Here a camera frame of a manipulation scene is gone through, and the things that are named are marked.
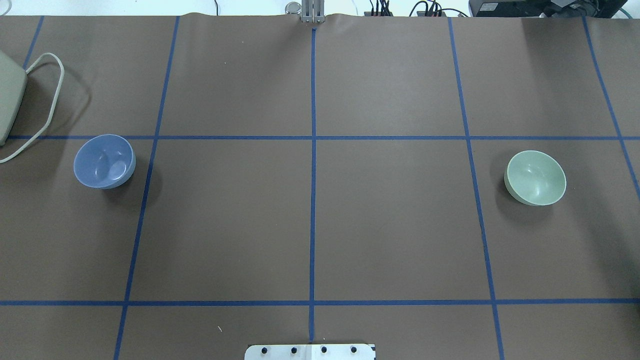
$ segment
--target grid line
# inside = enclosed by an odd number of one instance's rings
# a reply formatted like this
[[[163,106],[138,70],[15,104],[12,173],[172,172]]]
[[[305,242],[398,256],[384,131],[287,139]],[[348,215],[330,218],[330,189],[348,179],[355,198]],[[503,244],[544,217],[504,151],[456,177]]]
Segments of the grid line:
[[[0,300],[0,306],[124,306],[124,301],[100,300]],[[308,300],[132,300],[129,307],[254,307],[308,306]],[[489,306],[563,304],[640,304],[639,298],[567,299],[442,299],[442,300],[315,300],[314,306]]]
[[[486,268],[486,278],[489,285],[489,295],[491,296],[492,311],[493,311],[493,325],[495,327],[495,338],[498,346],[498,356],[500,360],[504,360],[504,347],[502,346],[502,332],[500,331],[500,318],[498,316],[498,305],[495,303],[495,288],[493,286],[493,275],[491,271],[491,259],[489,257],[489,246],[486,241],[486,231],[484,230],[484,216],[482,214],[482,203],[480,201],[480,191],[478,189],[478,182],[476,177],[476,165],[474,163],[474,152],[471,147],[471,137],[469,133],[469,124],[467,121],[467,107],[465,106],[465,96],[462,91],[462,80],[460,79],[460,66],[458,65],[458,53],[456,51],[456,37],[453,31],[453,23],[451,18],[447,18],[449,24],[449,37],[451,38],[451,52],[453,55],[453,66],[456,71],[456,82],[458,84],[458,97],[460,98],[460,111],[462,114],[462,124],[465,128],[465,136],[467,141],[467,154],[469,157],[469,167],[471,171],[471,180],[474,185],[474,195],[476,197],[476,211],[478,215],[478,222],[480,225],[480,234],[482,237],[483,251],[484,251],[484,266]]]
[[[600,82],[600,88],[602,88],[602,94],[604,95],[604,99],[607,102],[609,114],[611,115],[611,121],[613,121],[613,126],[616,128],[616,134],[618,134],[618,140],[620,141],[620,147],[622,148],[622,153],[625,155],[625,161],[627,162],[629,174],[631,175],[631,181],[633,182],[636,188],[636,195],[638,196],[638,200],[640,200],[640,186],[638,185],[636,172],[634,171],[634,167],[631,164],[631,159],[629,158],[629,153],[627,152],[627,146],[625,145],[625,140],[622,137],[622,131],[620,131],[620,125],[618,124],[616,113],[613,111],[613,105],[611,104],[609,93],[607,92],[607,87],[604,84],[604,79],[602,78],[602,73],[600,72],[600,66],[598,65],[598,59],[596,58],[596,52],[594,51],[593,43],[591,42],[591,33],[589,32],[589,25],[587,24],[587,18],[585,18],[584,16],[582,17],[582,25],[584,26],[584,34],[587,36],[587,44],[589,45],[589,51],[591,52],[593,67],[596,70],[596,75],[598,76],[598,81]]]
[[[162,98],[160,99],[160,108],[158,109],[158,118],[156,122],[156,134],[154,143],[151,146],[151,155],[149,156],[149,167],[147,169],[147,180],[145,181],[145,189],[142,195],[142,202],[140,205],[140,216],[138,218],[138,228],[136,230],[136,237],[133,243],[133,251],[131,254],[131,264],[129,265],[129,276],[127,277],[127,287],[124,295],[124,305],[122,306],[122,314],[120,316],[120,326],[118,327],[118,336],[116,338],[116,347],[113,354],[113,359],[118,360],[120,357],[120,346],[122,345],[122,336],[124,334],[124,325],[127,319],[127,310],[129,308],[129,297],[131,296],[131,286],[133,283],[133,274],[136,268],[136,260],[138,258],[138,247],[140,245],[140,236],[142,234],[142,225],[145,219],[145,210],[147,209],[147,199],[149,195],[149,186],[151,184],[151,176],[154,169],[154,159],[156,158],[156,150],[158,144],[158,135],[160,134],[160,126],[162,126],[162,116],[164,111],[164,100],[166,99],[166,91],[169,86],[169,78],[171,74],[171,66],[173,62],[173,52],[175,50],[175,41],[178,36],[178,27],[180,25],[180,17],[175,17],[175,23],[173,25],[173,38],[171,42],[171,48],[169,50],[169,59],[166,64],[166,73],[164,75],[164,85],[162,90]]]
[[[40,135],[39,140],[89,140],[98,135]],[[562,140],[638,141],[640,136],[517,136],[517,135],[121,135],[127,140]],[[31,135],[10,135],[11,140],[29,140]]]
[[[309,234],[309,343],[314,340],[316,300],[316,28],[311,29],[311,211]]]
[[[208,307],[251,307],[251,306],[308,306],[309,308],[309,341],[314,339],[314,308],[315,306],[491,306],[493,310],[494,325],[497,336],[500,359],[504,360],[504,349],[502,347],[502,338],[500,333],[500,324],[497,306],[509,305],[555,305],[555,304],[640,304],[637,298],[577,298],[577,299],[496,299],[495,288],[493,285],[492,270],[490,264],[489,250],[486,241],[486,232],[484,228],[484,220],[482,214],[482,206],[479,196],[479,188],[477,185],[476,170],[472,154],[471,141],[476,140],[584,140],[584,141],[619,141],[622,151],[627,162],[632,181],[636,188],[637,196],[640,199],[640,186],[637,181],[636,174],[630,161],[630,157],[625,146],[625,141],[640,140],[640,136],[623,136],[614,113],[614,109],[607,92],[604,79],[598,66],[597,58],[591,41],[588,24],[586,18],[582,18],[584,31],[588,41],[589,50],[593,64],[605,97],[609,113],[611,115],[617,136],[474,136],[469,133],[468,120],[466,114],[463,89],[461,84],[461,76],[458,64],[458,56],[455,46],[454,30],[451,19],[448,19],[449,34],[451,38],[452,55],[454,68],[456,73],[456,81],[458,85],[458,95],[460,98],[460,107],[462,120],[465,130],[464,136],[317,136],[316,133],[316,28],[312,29],[311,41],[311,116],[312,116],[312,135],[311,136],[252,136],[252,135],[160,135],[160,127],[164,111],[164,101],[170,78],[170,71],[177,39],[180,17],[175,18],[173,29],[173,38],[168,57],[167,70],[164,79],[161,103],[156,122],[156,130],[154,135],[127,135],[124,136],[129,140],[153,140],[152,152],[150,155],[149,167],[147,170],[147,179],[141,203],[140,216],[134,248],[132,252],[129,276],[127,278],[127,287],[125,290],[124,301],[101,301],[101,300],[0,300],[0,306],[122,306],[120,326],[118,328],[118,337],[116,340],[116,349],[114,359],[118,359],[120,346],[122,344],[122,336],[124,333],[124,324],[126,321],[127,310],[129,306],[156,306],[156,307],[190,307],[190,306],[208,306]],[[40,17],[38,26],[36,27],[32,42],[29,46],[23,68],[26,68],[31,54],[35,47],[38,35],[44,22],[44,16]],[[29,135],[11,135],[10,139],[28,139]],[[39,136],[41,140],[87,140],[94,136],[90,135],[43,135]],[[312,145],[312,174],[311,174],[311,209],[310,209],[310,273],[309,273],[309,300],[229,300],[229,301],[154,301],[141,300],[130,301],[132,278],[134,274],[135,262],[138,253],[138,245],[142,231],[142,223],[148,197],[148,189],[152,176],[153,163],[156,155],[157,143],[160,140],[306,140],[311,141]],[[481,235],[483,239],[485,266],[490,290],[490,299],[460,299],[460,300],[316,300],[315,299],[315,203],[316,203],[316,147],[317,141],[334,141],[334,140],[464,140],[467,143],[467,151],[470,162],[470,171],[472,182],[474,184],[474,195],[476,197],[476,208],[478,212],[478,221],[481,227]]]
[[[27,65],[29,65],[29,60],[31,59],[31,53],[33,53],[33,48],[36,46],[36,41],[38,41],[38,35],[40,34],[40,30],[42,29],[42,23],[44,22],[44,16],[40,17],[38,21],[38,26],[36,26],[36,31],[33,33],[33,39],[31,40],[31,45],[29,45],[29,51],[27,51],[27,56],[24,58],[24,63],[22,64],[22,68],[24,70],[27,69]]]

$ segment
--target green bowl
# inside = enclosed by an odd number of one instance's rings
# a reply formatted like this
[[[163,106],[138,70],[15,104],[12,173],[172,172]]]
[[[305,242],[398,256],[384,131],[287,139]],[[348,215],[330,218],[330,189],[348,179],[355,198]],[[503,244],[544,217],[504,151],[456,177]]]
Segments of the green bowl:
[[[544,152],[515,154],[504,171],[504,184],[517,201],[531,206],[551,205],[564,195],[566,176],[560,164]]]

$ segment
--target wire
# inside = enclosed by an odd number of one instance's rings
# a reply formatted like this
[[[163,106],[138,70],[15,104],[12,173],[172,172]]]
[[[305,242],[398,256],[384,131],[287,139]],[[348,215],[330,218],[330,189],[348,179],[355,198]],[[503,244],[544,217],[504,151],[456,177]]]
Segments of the wire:
[[[415,11],[415,8],[418,7],[418,5],[420,4],[424,4],[424,11],[428,11],[429,10],[429,3],[427,3],[426,1],[422,0],[422,1],[418,1],[417,3],[415,3],[415,5],[413,6],[413,9],[411,9],[411,12],[409,13],[409,17],[411,17],[411,15],[413,15],[413,11]]]
[[[351,4],[353,4],[353,7],[356,8],[356,16],[360,16],[360,12],[358,11],[358,6],[356,5],[356,1],[351,0]]]
[[[446,8],[446,9],[440,9],[440,12],[443,12],[444,10],[452,10],[452,11],[455,11],[455,12],[459,12],[460,14],[462,14],[462,16],[468,17],[468,15],[466,13],[463,13],[458,9]]]
[[[625,14],[629,19],[633,19],[633,16],[631,16],[631,14],[629,14],[629,12],[626,11],[625,9],[620,8],[620,12]]]
[[[47,117],[47,122],[37,133],[35,133],[35,135],[33,135],[29,140],[27,140],[26,143],[20,146],[20,149],[17,149],[13,154],[7,156],[6,158],[1,159],[0,163],[6,163],[7,161],[18,156],[18,154],[20,154],[24,149],[26,149],[27,146],[31,145],[31,143],[34,142],[38,138],[38,136],[42,135],[42,133],[44,133],[44,131],[51,124],[51,119],[53,119],[53,111],[56,109],[56,105],[58,103],[58,96],[60,94],[60,89],[62,88],[62,81],[65,79],[65,67],[64,65],[62,65],[62,61],[60,61],[60,59],[57,56],[53,55],[52,53],[44,53],[40,55],[40,57],[36,59],[36,61],[34,61],[33,64],[31,64],[31,66],[27,69],[26,72],[27,74],[29,74],[33,69],[35,69],[35,67],[38,66],[38,64],[40,63],[40,60],[42,60],[42,58],[46,55],[52,56],[54,59],[56,59],[56,61],[58,62],[58,65],[60,66],[60,79],[58,80],[58,87],[56,88],[56,93],[53,95],[53,101],[51,102],[51,109],[49,110],[49,117]]]
[[[11,11],[11,6],[13,4],[12,4],[11,0],[6,0],[6,1],[7,1],[7,3],[9,3],[9,7],[3,13],[0,13],[0,16],[5,16],[6,14],[8,14]]]

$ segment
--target white metal bracket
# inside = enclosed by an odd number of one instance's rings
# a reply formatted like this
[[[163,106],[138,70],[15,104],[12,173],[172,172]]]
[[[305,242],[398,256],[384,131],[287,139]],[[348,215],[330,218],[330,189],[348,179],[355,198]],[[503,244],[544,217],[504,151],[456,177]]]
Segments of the white metal bracket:
[[[324,22],[324,0],[302,0],[302,22]]]
[[[376,360],[369,344],[252,345],[244,360]]]

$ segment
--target white cable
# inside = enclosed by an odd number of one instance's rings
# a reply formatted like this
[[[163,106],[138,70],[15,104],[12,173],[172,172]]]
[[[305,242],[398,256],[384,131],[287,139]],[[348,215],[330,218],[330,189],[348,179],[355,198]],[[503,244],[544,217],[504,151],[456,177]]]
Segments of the white cable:
[[[51,124],[51,119],[53,118],[53,111],[56,109],[56,104],[58,103],[58,95],[60,94],[60,88],[62,88],[62,81],[65,79],[65,67],[62,65],[62,61],[60,61],[60,59],[57,56],[53,55],[52,53],[44,53],[40,55],[40,57],[36,59],[36,61],[34,61],[33,64],[31,64],[31,66],[27,69],[27,74],[29,74],[36,66],[38,66],[38,64],[40,63],[40,60],[42,60],[42,58],[45,55],[52,56],[54,59],[56,59],[56,61],[58,62],[58,65],[60,66],[60,80],[58,80],[58,87],[56,88],[56,93],[53,95],[53,101],[51,102],[51,110],[49,110],[49,118],[47,118],[47,122],[44,124],[44,126],[37,133],[35,133],[35,135],[33,135],[29,140],[27,140],[27,142],[24,143],[24,145],[22,145],[20,149],[17,149],[13,154],[0,160],[0,163],[6,163],[7,161],[15,158],[24,149],[26,149],[27,146],[31,145],[31,143],[34,142],[34,140],[36,140],[38,136],[42,135],[42,133],[44,133],[44,131],[49,127],[49,124]]]
[[[351,0],[351,4],[353,4],[353,7],[356,8],[356,15],[360,16],[360,12],[358,11],[358,6],[356,5],[355,0]]]
[[[0,16],[5,16],[6,14],[8,14],[11,11],[11,6],[13,4],[11,3],[11,0],[7,0],[7,2],[9,3],[9,7],[3,13],[0,13]]]

